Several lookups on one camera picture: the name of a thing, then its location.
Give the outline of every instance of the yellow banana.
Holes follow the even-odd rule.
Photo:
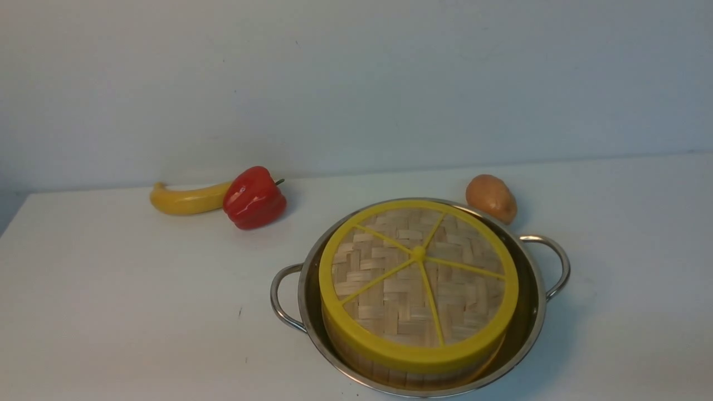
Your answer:
[[[232,181],[191,191],[172,191],[164,183],[153,184],[149,198],[156,210],[169,215],[193,215],[222,208]]]

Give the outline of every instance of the stainless steel pot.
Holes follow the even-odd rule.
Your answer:
[[[567,284],[570,277],[570,261],[565,251],[555,241],[541,235],[514,236],[508,229],[494,218],[479,210],[469,208],[447,200],[419,198],[420,200],[445,203],[461,209],[484,222],[505,243],[515,261],[520,283],[518,306],[506,333],[501,350],[486,371],[476,380],[458,387],[443,388],[439,390],[410,390],[392,387],[376,382],[369,377],[360,375],[346,365],[335,353],[329,336],[324,329],[322,320],[322,300],[319,291],[319,259],[327,241],[345,221],[354,214],[363,210],[356,210],[335,223],[322,235],[312,250],[307,255],[304,263],[288,266],[275,276],[270,288],[270,302],[277,317],[288,326],[308,334],[314,346],[321,354],[340,372],[354,381],[375,390],[402,397],[435,398],[459,395],[489,385],[507,372],[510,372],[530,352],[537,340],[545,319],[547,301],[552,299]],[[548,246],[557,253],[562,262],[562,276],[550,290],[545,291],[540,270],[531,258],[524,243],[540,243]],[[282,280],[290,274],[300,272],[297,290],[297,302],[302,322],[290,317],[282,309],[277,298],[277,290]]]

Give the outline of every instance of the bell pepper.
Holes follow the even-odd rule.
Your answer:
[[[252,230],[277,220],[287,207],[287,199],[262,166],[248,168],[230,185],[223,198],[223,211],[241,230]]]

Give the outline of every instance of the white table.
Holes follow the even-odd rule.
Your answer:
[[[0,238],[0,400],[390,400],[278,321],[270,281],[352,210],[463,201],[486,172],[519,200],[513,231],[558,240],[573,274],[523,363],[456,399],[713,399],[713,154],[691,154],[297,179],[252,232],[162,215],[148,188],[32,195]]]

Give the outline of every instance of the bamboo steamer lid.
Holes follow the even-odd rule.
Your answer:
[[[340,355],[426,380],[484,368],[518,299],[498,236],[427,200],[381,203],[350,218],[325,246],[319,286]]]

